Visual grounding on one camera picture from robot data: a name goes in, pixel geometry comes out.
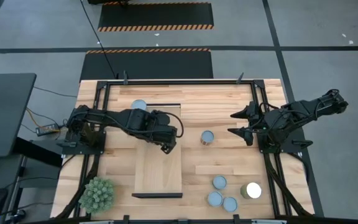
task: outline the black floor mat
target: black floor mat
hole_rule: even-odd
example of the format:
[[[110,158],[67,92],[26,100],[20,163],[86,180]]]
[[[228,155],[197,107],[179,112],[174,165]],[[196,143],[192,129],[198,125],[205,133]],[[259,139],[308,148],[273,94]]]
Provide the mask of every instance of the black floor mat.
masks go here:
[[[207,2],[132,3],[103,5],[100,32],[212,29],[212,7]]]
[[[209,49],[107,50],[106,56],[119,79],[213,78]],[[86,53],[81,80],[114,79],[102,50]]]

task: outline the green plant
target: green plant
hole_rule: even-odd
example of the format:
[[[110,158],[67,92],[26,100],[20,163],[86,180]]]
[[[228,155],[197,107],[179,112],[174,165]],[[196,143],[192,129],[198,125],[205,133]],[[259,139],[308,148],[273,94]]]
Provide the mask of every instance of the green plant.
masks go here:
[[[95,177],[85,186],[79,203],[87,213],[100,213],[112,207],[114,189],[110,180]]]

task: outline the can lid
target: can lid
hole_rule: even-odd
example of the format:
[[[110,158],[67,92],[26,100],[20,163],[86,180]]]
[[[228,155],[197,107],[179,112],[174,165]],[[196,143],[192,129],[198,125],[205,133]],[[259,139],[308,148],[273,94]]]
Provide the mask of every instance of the can lid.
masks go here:
[[[208,203],[211,206],[217,207],[221,206],[223,202],[223,195],[219,192],[211,192],[208,195]]]
[[[147,107],[147,103],[144,100],[135,100],[131,105],[132,109],[146,110],[146,107]]]
[[[211,143],[212,141],[214,141],[214,134],[212,133],[212,131],[204,131],[201,135],[201,138],[204,142]]]
[[[247,194],[251,198],[259,198],[262,194],[262,189],[259,184],[252,182],[247,185]]]
[[[228,212],[237,210],[237,200],[233,197],[227,197],[223,200],[223,207]]]
[[[216,176],[214,178],[214,180],[212,181],[214,187],[218,190],[224,189],[226,187],[227,181],[226,178],[224,178],[223,176],[219,175]]]

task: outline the yellow wire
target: yellow wire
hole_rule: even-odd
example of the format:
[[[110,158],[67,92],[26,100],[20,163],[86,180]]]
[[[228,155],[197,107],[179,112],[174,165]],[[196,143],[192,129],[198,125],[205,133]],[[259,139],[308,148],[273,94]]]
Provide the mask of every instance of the yellow wire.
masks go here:
[[[31,113],[31,111],[27,108],[27,109],[25,109],[27,112],[28,112],[28,114],[30,115],[30,117],[31,117],[31,120],[34,122],[34,124],[35,125],[37,125],[39,128],[41,128],[41,129],[44,129],[44,130],[48,130],[48,131],[54,131],[54,132],[59,132],[60,130],[51,130],[51,129],[48,129],[48,128],[46,128],[46,127],[43,127],[43,126],[41,126],[41,125],[39,125],[39,124],[37,124],[37,122],[35,121],[35,119],[33,118],[33,116],[32,116],[32,113]]]

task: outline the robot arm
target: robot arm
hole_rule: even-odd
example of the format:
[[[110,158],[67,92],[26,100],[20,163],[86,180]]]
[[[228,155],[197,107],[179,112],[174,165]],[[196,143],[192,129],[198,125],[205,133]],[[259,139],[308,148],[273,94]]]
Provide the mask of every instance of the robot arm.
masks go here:
[[[177,136],[177,128],[169,126],[169,122],[169,116],[163,111],[154,110],[149,113],[140,109],[126,109],[114,112],[81,105],[71,113],[67,122],[67,136],[81,134],[80,142],[92,146],[97,143],[97,131],[92,131],[88,123],[112,126],[135,138],[162,146],[161,150],[169,154],[176,145]]]
[[[242,128],[230,128],[228,131],[244,138],[248,146],[253,143],[252,133],[258,137],[265,137],[265,143],[271,146],[280,147],[294,130],[302,127],[310,121],[315,121],[322,115],[331,115],[345,111],[348,103],[340,96],[339,90],[329,90],[322,97],[311,101],[296,101],[287,105],[274,108],[266,113],[262,112],[261,106],[250,102],[249,106],[238,113],[231,115],[232,118],[248,119],[249,126]],[[302,148],[312,144],[306,141]]]

